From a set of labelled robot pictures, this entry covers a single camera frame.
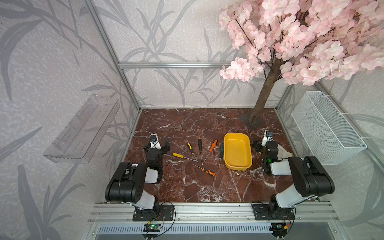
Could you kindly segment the yellow plastic storage box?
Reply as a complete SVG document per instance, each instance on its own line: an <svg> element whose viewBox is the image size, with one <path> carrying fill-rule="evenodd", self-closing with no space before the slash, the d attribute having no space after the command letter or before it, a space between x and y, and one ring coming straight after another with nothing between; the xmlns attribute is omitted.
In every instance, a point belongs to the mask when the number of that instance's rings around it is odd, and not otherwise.
<svg viewBox="0 0 384 240"><path fill-rule="evenodd" d="M227 133L224 138L224 160L230 170L244 171L253 164L250 139L241 133Z"/></svg>

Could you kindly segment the black yellow handle screwdriver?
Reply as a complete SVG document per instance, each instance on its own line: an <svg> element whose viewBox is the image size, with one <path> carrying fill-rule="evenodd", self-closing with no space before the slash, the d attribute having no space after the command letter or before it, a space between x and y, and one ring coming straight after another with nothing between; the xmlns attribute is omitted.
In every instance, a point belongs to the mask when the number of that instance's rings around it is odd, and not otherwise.
<svg viewBox="0 0 384 240"><path fill-rule="evenodd" d="M193 148L192 148L192 145L191 145L189 142L187 142L187 146L188 146L188 148L189 148L191 154L192 154L193 157L195 158L195 162L198 162L198 160L197 160L197 158L196 158L196 155L195 155L195 152L194 152L194 150L193 150Z"/></svg>

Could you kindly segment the green black handle screwdriver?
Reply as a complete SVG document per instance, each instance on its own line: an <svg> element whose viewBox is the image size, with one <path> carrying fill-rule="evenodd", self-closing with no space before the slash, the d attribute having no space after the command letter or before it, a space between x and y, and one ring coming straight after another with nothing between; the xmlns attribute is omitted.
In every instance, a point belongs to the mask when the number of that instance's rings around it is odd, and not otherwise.
<svg viewBox="0 0 384 240"><path fill-rule="evenodd" d="M220 146L220 154L219 154L219 164L218 164L218 168L220 168L220 165L221 165L221 161L224 157L224 152L225 152L225 146L224 144L221 144Z"/></svg>

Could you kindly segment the orange handle long screwdriver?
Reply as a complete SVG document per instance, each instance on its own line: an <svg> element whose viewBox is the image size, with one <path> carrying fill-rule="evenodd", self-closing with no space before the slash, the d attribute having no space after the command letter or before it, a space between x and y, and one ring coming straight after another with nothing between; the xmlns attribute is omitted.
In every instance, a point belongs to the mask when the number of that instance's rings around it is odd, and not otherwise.
<svg viewBox="0 0 384 240"><path fill-rule="evenodd" d="M209 149L209 152L206 156L206 158L204 159L203 163L205 163L205 161L207 160L208 156L213 152L214 148L216 147L216 144L217 144L218 140L214 140L214 142L212 143L210 149Z"/></svg>

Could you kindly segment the orange black stubby screwdriver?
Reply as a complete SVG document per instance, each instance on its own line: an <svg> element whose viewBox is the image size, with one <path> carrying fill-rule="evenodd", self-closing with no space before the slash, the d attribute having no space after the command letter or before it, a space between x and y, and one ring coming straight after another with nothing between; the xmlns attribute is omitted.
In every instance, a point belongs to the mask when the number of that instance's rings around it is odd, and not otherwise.
<svg viewBox="0 0 384 240"><path fill-rule="evenodd" d="M199 166L197 166L197 165L195 165L195 164L194 164L194 166L197 167L197 168L199 168L199 169L201 169L202 172L206 173L207 175L210 175L210 176L212 176L212 177L215 177L215 176L216 176L216 173L215 173L215 172L213 172L213 171L211 171L211 170L209 170L209 169L207 169L207 168L199 167Z"/></svg>

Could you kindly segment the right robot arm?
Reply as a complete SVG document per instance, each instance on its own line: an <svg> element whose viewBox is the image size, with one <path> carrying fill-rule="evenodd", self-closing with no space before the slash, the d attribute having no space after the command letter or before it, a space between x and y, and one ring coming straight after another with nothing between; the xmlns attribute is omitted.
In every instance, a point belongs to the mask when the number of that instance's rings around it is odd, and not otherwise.
<svg viewBox="0 0 384 240"><path fill-rule="evenodd" d="M255 220L291 220L294 208L306 200L332 194L335 184L319 160L314 156L278 159L278 144L273 141L254 141L253 147L262 153L264 173L273 176L291 176L293 184L271 196L268 204L252 203Z"/></svg>

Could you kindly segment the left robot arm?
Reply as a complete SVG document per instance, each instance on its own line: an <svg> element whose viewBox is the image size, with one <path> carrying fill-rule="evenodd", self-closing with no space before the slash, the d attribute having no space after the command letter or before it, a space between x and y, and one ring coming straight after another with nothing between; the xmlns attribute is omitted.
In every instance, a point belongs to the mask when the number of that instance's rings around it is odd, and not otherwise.
<svg viewBox="0 0 384 240"><path fill-rule="evenodd" d="M156 144L150 141L144 147L147 154L144 163L122 162L119 164L105 191L105 199L114 203L125 203L135 206L139 210L157 211L159 209L158 198L144 190L145 184L158 184L163 176L163 155L171 148L169 141L165 145L156 148Z"/></svg>

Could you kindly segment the white work glove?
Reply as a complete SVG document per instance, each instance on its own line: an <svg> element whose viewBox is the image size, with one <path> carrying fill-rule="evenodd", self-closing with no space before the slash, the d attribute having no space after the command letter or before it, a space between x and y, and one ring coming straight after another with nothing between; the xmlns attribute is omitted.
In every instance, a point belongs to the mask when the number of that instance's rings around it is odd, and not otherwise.
<svg viewBox="0 0 384 240"><path fill-rule="evenodd" d="M293 153L288 152L281 145L278 144L278 159L279 160L287 159L287 158L293 157L293 156L294 156Z"/></svg>

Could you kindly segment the left circuit board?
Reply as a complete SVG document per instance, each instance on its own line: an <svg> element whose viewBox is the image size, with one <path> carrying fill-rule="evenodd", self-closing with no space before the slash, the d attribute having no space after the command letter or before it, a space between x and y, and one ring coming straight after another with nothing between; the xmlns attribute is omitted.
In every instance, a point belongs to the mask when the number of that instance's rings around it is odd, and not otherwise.
<svg viewBox="0 0 384 240"><path fill-rule="evenodd" d="M145 233L159 233L162 230L161 224L146 224L144 225Z"/></svg>

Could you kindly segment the circuit board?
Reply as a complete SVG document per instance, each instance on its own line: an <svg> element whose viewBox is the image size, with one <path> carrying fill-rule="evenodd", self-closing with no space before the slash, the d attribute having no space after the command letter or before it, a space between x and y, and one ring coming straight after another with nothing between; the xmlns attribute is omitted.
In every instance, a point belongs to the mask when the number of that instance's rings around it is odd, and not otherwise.
<svg viewBox="0 0 384 240"><path fill-rule="evenodd" d="M161 224L146 224L144 225L145 233L159 233L162 230Z"/></svg>
<svg viewBox="0 0 384 240"><path fill-rule="evenodd" d="M275 234L287 234L288 229L290 228L290 224L272 224L270 230Z"/></svg>

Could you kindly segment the right circuit board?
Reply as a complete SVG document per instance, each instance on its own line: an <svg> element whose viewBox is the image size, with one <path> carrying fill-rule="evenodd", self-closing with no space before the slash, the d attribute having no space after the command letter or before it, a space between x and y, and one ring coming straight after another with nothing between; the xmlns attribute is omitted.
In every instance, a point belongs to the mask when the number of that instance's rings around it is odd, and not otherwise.
<svg viewBox="0 0 384 240"><path fill-rule="evenodd" d="M288 229L290 228L290 224L272 224L270 230L275 234L287 234Z"/></svg>

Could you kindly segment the pink blossom artificial tree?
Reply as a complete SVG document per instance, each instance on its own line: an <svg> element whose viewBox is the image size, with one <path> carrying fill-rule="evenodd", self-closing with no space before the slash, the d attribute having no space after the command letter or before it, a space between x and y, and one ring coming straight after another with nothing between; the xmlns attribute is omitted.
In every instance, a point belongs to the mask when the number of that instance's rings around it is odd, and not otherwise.
<svg viewBox="0 0 384 240"><path fill-rule="evenodd" d="M219 16L234 49L244 49L220 71L244 83L265 82L252 111L242 117L250 128L262 124L261 111L274 84L312 86L384 65L383 1L242 1Z"/></svg>

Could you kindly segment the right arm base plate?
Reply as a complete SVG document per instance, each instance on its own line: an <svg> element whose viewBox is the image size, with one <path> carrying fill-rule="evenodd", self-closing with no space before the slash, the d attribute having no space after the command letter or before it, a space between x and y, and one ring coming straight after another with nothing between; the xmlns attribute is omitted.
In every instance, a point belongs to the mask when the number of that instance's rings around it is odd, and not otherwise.
<svg viewBox="0 0 384 240"><path fill-rule="evenodd" d="M279 206L270 206L263 203L251 203L251 208L257 221L293 221L296 219L293 208L282 209Z"/></svg>

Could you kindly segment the aluminium front rail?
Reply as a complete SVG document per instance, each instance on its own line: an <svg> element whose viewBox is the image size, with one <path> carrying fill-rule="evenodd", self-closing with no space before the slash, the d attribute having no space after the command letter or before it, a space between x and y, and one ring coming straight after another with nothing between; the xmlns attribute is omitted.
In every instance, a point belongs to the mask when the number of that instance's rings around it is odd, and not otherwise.
<svg viewBox="0 0 384 240"><path fill-rule="evenodd" d="M282 220L256 220L251 203L174 203L175 223L277 223ZM96 204L87 224L133 224L135 208L127 204ZM285 218L286 223L337 223L339 217L330 202L304 202L293 211L296 219Z"/></svg>

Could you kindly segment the aluminium frame crossbar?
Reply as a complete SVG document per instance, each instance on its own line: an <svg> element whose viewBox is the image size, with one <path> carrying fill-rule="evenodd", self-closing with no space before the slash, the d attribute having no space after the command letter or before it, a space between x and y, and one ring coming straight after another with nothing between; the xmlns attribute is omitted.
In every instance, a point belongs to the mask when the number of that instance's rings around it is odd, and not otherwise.
<svg viewBox="0 0 384 240"><path fill-rule="evenodd" d="M230 62L121 62L121 69L221 69Z"/></svg>

